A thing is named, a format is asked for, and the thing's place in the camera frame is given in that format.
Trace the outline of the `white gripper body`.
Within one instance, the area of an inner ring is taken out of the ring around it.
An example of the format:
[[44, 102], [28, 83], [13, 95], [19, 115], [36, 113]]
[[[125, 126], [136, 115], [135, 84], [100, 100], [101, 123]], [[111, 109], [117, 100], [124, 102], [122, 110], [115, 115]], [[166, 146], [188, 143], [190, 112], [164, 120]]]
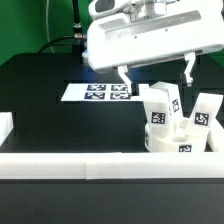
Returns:
[[93, 0], [88, 63], [98, 72], [224, 49], [223, 0]]

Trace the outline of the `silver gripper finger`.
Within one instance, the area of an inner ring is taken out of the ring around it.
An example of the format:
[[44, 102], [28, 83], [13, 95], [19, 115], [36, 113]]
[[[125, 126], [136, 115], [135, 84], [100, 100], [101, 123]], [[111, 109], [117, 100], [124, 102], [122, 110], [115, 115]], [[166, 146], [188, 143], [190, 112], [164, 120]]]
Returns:
[[186, 67], [184, 72], [180, 75], [181, 82], [184, 86], [190, 87], [193, 83], [193, 78], [191, 77], [191, 72], [194, 68], [196, 62], [196, 54], [194, 52], [189, 52], [184, 55], [184, 60]]
[[138, 95], [138, 84], [135, 82], [132, 82], [129, 79], [128, 74], [129, 74], [129, 70], [126, 65], [118, 67], [118, 75], [124, 81], [124, 83], [127, 85], [128, 93], [131, 96], [137, 96]]

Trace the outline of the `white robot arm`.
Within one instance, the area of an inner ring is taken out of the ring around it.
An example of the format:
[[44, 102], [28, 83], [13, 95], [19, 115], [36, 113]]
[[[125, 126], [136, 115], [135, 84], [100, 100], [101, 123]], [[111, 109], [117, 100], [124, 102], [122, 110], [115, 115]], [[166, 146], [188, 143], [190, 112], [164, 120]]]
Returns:
[[134, 94], [129, 69], [183, 59], [181, 78], [189, 86], [196, 57], [224, 49], [223, 9], [223, 0], [92, 0], [89, 66], [115, 69]]

